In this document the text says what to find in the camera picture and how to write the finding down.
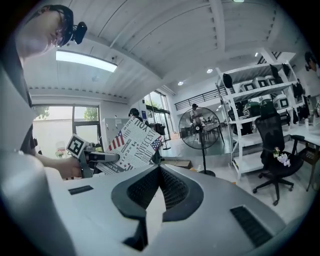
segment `hand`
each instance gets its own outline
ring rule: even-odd
[[[81,177],[80,163],[75,157],[60,159],[58,163],[58,171],[63,179]]]

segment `american flag print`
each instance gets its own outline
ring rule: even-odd
[[[109,145],[109,150],[115,150],[118,147],[121,147],[125,144],[124,137],[122,136],[121,130],[118,132],[117,136],[113,139],[111,144]]]
[[[162,137],[158,137],[154,142],[152,142],[150,145],[151,147],[154,149],[154,151],[157,151],[157,149],[159,148],[160,146],[160,143],[161,143],[161,140],[162,140]]]

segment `shelving unit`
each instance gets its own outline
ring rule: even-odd
[[[239,132],[239,134],[236,135],[236,134],[233,134],[231,129],[231,125],[236,125],[237,130],[240,131],[242,128],[242,124],[254,122],[260,116],[255,116],[255,117],[246,118],[246,119],[239,119],[238,113],[236,111],[236,103],[257,98],[260,96],[266,96],[266,95],[270,95],[278,92],[283,92],[286,95],[289,106],[286,108],[280,109],[277,112],[281,114],[288,111],[291,116],[290,126],[289,125],[282,126],[283,136],[289,135],[290,130],[293,127],[293,109],[297,111],[297,107],[302,106],[304,104],[303,102],[296,103],[296,100],[294,98],[294,93],[293,93],[291,84],[297,83],[297,77],[292,67],[290,66],[289,62],[286,63],[291,69],[291,77],[289,79],[293,81],[289,81],[288,78],[285,76],[282,70],[283,68],[282,63],[271,63],[271,64],[278,69],[279,75],[282,78],[283,83],[266,86],[266,87],[260,87],[260,88],[256,88],[249,91],[243,91],[243,92],[236,92],[234,89],[225,88],[225,85],[223,82],[223,73],[220,71],[219,68],[216,68],[217,73],[219,75],[218,81],[216,83],[216,87],[219,92],[219,96],[223,105],[223,110],[227,116],[227,119],[229,119],[228,110],[230,109],[234,110],[233,113],[234,113],[235,120],[229,121],[227,123],[227,126],[228,126],[228,132],[230,136],[230,147],[232,148],[231,164],[234,166],[235,170],[237,171],[238,179],[241,178],[241,174],[243,173],[248,173],[248,172],[261,169],[263,167],[263,164],[260,158],[261,152],[243,155],[243,147],[253,146],[253,145],[262,143],[262,138],[259,132],[257,131],[247,135],[241,135],[241,133]],[[233,85],[237,85],[242,82],[252,81],[256,77],[270,76],[272,75],[272,71],[270,68],[270,64],[266,63],[266,64],[259,64],[259,65],[237,68],[234,70],[224,72],[224,74],[229,74],[232,78]],[[222,88],[226,89],[227,95],[222,95],[220,93]],[[237,147],[239,147],[239,156],[234,157],[234,151]]]

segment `black vent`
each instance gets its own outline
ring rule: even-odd
[[[160,182],[160,188],[163,193],[165,208],[168,210],[182,202],[187,197],[189,189],[181,179],[170,172],[162,169],[161,174],[163,180]]]
[[[230,211],[255,247],[263,245],[272,238],[271,234],[260,224],[260,222],[248,211],[247,208],[239,206],[231,209]]]
[[[158,187],[158,170],[155,169],[132,184],[127,190],[127,195],[143,209],[147,209]]]
[[[83,193],[83,192],[87,192],[87,191],[90,191],[90,190],[93,190],[94,188],[92,186],[81,186],[81,187],[76,187],[76,188],[72,188],[72,189],[69,189],[69,192],[71,195],[76,195],[76,194],[80,194],[80,193]]]

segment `electric fan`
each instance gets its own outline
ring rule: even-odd
[[[205,107],[189,109],[179,122],[180,137],[189,147],[202,150],[204,170],[200,173],[216,176],[206,168],[205,149],[210,148],[220,136],[220,122],[215,113]]]

